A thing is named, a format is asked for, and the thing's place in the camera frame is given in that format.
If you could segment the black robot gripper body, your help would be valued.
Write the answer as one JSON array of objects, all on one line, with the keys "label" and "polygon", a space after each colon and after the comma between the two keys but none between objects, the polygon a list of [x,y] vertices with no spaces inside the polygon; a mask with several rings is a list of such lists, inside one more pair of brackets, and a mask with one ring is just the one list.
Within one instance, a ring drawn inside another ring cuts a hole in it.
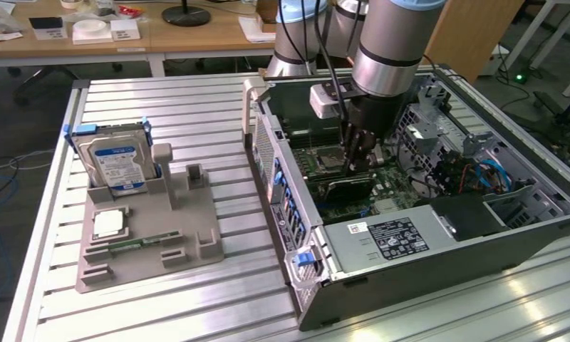
[{"label": "black robot gripper body", "polygon": [[350,100],[348,118],[352,136],[366,131],[384,138],[393,130],[394,121],[404,103],[404,94],[393,97],[364,95]]}]

